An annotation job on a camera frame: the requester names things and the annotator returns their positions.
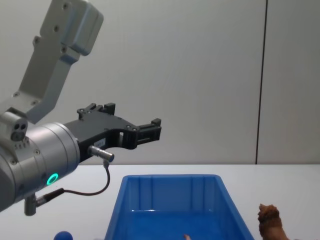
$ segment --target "blue plastic bin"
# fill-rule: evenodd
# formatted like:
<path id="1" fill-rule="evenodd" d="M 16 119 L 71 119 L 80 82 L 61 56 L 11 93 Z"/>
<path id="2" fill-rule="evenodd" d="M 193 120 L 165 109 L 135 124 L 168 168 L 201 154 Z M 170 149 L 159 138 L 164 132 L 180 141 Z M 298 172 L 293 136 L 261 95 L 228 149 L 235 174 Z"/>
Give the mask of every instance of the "blue plastic bin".
<path id="1" fill-rule="evenodd" d="M 217 175 L 122 180 L 106 240 L 253 240 Z"/>

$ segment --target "blue ball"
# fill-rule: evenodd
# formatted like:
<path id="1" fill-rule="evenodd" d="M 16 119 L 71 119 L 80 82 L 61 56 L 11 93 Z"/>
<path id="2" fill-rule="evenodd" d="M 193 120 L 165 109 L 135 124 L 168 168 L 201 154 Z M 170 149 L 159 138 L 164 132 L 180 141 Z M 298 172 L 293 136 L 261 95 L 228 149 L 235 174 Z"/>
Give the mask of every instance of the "blue ball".
<path id="1" fill-rule="evenodd" d="M 55 235 L 53 240 L 74 240 L 70 232 L 61 231 L 57 235 Z"/>

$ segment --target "small object in bin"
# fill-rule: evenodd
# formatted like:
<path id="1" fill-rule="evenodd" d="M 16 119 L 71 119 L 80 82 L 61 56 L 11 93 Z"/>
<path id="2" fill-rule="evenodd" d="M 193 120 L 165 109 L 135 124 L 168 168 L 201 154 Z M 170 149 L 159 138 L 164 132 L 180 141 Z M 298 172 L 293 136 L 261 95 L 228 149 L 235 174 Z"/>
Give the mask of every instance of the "small object in bin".
<path id="1" fill-rule="evenodd" d="M 289 240 L 282 228 L 278 209 L 273 205 L 259 206 L 259 231 L 263 240 Z"/>
<path id="2" fill-rule="evenodd" d="M 183 236 L 184 236 L 184 239 L 185 239 L 185 240 L 191 240 L 191 238 L 190 238 L 189 235 L 185 234 L 185 235 L 183 235 Z"/>

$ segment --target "black cable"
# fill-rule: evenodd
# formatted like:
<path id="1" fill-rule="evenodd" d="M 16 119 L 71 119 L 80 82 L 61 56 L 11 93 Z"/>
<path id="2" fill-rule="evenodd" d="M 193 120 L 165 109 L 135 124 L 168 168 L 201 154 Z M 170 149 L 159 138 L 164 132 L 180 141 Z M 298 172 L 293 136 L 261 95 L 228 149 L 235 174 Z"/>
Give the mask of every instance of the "black cable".
<path id="1" fill-rule="evenodd" d="M 98 194 L 103 193 L 110 184 L 110 172 L 109 172 L 109 161 L 104 160 L 103 161 L 103 166 L 105 168 L 106 171 L 106 175 L 107 175 L 107 181 L 106 181 L 106 185 L 104 186 L 104 188 L 102 188 L 100 191 L 96 191 L 96 192 L 91 192 L 91 193 L 86 193 L 86 192 L 79 192 L 79 191 L 73 191 L 73 190 L 65 190 L 63 188 L 59 188 L 55 191 L 52 191 L 48 194 L 43 195 L 42 197 L 39 197 L 36 200 L 36 206 L 40 207 L 43 204 L 46 204 L 47 202 L 51 201 L 52 199 L 55 199 L 56 197 L 60 196 L 61 194 L 64 193 L 69 193 L 69 194 L 76 194 L 76 195 L 81 195 L 81 196 L 95 196 Z"/>

